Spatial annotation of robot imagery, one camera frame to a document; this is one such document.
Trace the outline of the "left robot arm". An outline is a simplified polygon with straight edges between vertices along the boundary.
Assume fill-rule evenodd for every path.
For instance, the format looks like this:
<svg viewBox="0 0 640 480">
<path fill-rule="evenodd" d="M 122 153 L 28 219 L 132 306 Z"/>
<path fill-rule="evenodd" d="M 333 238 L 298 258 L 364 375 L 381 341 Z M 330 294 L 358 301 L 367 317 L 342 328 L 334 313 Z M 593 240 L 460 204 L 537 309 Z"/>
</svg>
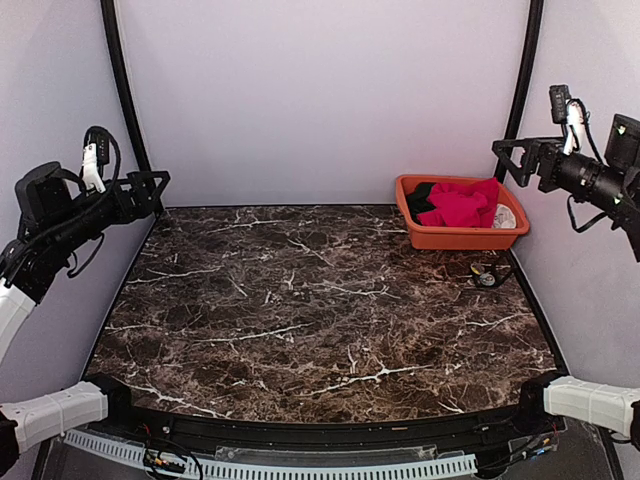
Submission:
<svg viewBox="0 0 640 480">
<path fill-rule="evenodd" d="M 82 268 L 77 250 L 103 241 L 113 225 L 126 225 L 154 213 L 170 181 L 166 171 L 141 171 L 113 177 L 103 191 L 57 162 L 41 165 L 17 182 L 21 218 L 16 239 L 1 253 L 1 351 L 39 305 L 56 275 L 75 278 Z M 128 387 L 103 374 L 51 394 L 1 406 L 1 468 L 21 454 L 70 430 L 104 421 L 120 436 L 141 427 L 130 406 Z"/>
</svg>

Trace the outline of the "red t-shirt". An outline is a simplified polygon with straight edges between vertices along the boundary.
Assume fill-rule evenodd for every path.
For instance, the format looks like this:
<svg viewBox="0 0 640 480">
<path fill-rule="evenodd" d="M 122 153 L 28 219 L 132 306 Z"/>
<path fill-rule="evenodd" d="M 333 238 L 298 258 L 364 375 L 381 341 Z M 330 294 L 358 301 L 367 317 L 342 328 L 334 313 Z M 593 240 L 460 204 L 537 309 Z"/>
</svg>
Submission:
<svg viewBox="0 0 640 480">
<path fill-rule="evenodd" d="M 425 227 L 491 228 L 500 185 L 496 178 L 472 184 L 436 183 L 426 198 L 432 209 L 416 215 Z"/>
</svg>

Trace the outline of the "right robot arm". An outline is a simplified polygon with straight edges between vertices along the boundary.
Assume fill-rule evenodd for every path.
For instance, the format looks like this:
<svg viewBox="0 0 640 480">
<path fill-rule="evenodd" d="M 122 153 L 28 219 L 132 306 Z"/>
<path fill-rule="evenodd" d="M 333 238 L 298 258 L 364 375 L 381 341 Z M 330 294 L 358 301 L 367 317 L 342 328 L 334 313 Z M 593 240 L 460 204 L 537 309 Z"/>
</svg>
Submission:
<svg viewBox="0 0 640 480">
<path fill-rule="evenodd" d="M 639 257 L 639 122 L 616 114 L 605 149 L 605 163 L 576 150 L 564 151 L 559 137 L 497 140 L 492 151 L 516 183 L 525 187 L 533 174 L 538 189 L 564 190 L 578 203 L 600 210 L 587 224 L 571 226 L 582 233 L 608 218 L 614 230 L 625 232 L 633 255 Z M 639 390 L 579 380 L 556 371 L 526 381 L 510 424 L 530 434 L 553 417 L 567 417 L 617 433 L 639 446 Z"/>
</svg>

